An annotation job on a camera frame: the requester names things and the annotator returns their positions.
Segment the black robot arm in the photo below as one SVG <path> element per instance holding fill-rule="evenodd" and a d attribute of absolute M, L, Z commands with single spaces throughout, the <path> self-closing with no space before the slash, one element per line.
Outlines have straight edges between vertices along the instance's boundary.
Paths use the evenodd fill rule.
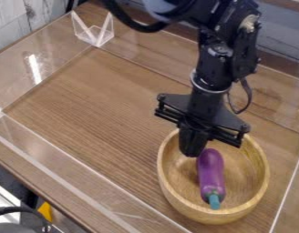
<path fill-rule="evenodd" d="M 238 147 L 249 125 L 237 118 L 246 110 L 232 104 L 229 89 L 240 83 L 250 93 L 246 76 L 256 72 L 260 58 L 259 5 L 253 0 L 142 0 L 156 19 L 150 25 L 134 21 L 115 0 L 101 0 L 115 19 L 141 33 L 154 33 L 177 22 L 197 28 L 197 66 L 190 73 L 188 95 L 156 96 L 156 116 L 178 128 L 178 149 L 197 157 L 213 139 Z"/>

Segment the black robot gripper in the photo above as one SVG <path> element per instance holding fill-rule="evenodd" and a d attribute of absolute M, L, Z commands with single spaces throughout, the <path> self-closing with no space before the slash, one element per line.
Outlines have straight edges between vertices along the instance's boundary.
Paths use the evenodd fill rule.
<path fill-rule="evenodd" d="M 193 87 L 189 95 L 161 93 L 156 101 L 154 115 L 178 128 L 178 149 L 186 157 L 197 157 L 212 140 L 240 147 L 250 127 L 224 106 L 224 92 Z"/>

